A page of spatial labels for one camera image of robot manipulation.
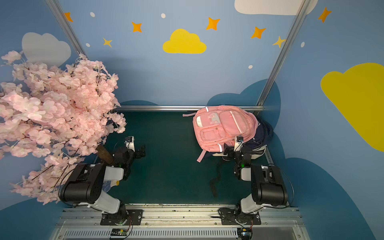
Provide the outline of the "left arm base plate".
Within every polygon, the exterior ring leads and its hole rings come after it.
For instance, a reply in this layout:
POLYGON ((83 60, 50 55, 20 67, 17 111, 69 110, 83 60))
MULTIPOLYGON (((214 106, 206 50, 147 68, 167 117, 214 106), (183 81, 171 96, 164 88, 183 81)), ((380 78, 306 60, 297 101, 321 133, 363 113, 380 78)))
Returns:
POLYGON ((143 219, 143 210, 119 211, 116 214, 102 214, 101 226, 139 226, 143 219))

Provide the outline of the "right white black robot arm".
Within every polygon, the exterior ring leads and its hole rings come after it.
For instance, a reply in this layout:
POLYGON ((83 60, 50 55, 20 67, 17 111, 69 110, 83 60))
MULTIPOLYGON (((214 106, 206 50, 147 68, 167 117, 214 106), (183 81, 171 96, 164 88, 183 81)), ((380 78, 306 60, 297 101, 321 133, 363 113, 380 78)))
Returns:
POLYGON ((234 215, 252 215, 263 208, 289 207, 288 191, 282 171, 274 164, 267 146, 252 151, 235 148, 235 175, 239 180, 251 183, 251 193, 240 200, 234 215))

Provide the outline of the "pink backpack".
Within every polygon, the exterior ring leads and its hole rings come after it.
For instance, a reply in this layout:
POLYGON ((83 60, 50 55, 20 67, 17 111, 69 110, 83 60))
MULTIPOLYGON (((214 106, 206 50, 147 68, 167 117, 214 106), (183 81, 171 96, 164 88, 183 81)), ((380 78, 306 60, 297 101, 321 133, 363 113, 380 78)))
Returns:
POLYGON ((253 139, 260 125, 254 114, 236 106, 207 106, 183 117, 193 117, 195 136, 202 149, 199 163, 206 153, 223 153, 226 147, 234 147, 237 137, 244 142, 253 139))

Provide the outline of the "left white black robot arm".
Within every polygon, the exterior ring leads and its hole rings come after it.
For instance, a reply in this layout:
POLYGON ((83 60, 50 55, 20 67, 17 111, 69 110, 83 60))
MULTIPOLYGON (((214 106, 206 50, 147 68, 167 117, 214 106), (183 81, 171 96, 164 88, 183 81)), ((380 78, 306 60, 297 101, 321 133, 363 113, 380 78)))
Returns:
POLYGON ((114 154, 114 166, 106 164, 78 164, 69 174, 66 183, 59 190, 59 199, 73 206, 86 205, 105 215, 127 216, 125 205, 110 196, 104 189, 105 182, 127 180, 135 159, 146 156, 146 146, 134 150, 131 143, 119 148, 114 154))

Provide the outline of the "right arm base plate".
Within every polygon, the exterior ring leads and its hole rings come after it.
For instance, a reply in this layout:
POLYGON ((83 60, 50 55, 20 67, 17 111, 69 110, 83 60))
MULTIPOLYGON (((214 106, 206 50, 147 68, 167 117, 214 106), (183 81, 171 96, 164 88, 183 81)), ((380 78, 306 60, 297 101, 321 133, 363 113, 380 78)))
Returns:
POLYGON ((222 225, 261 225, 261 217, 259 212, 245 214, 240 210, 230 208, 218 209, 219 219, 222 225))

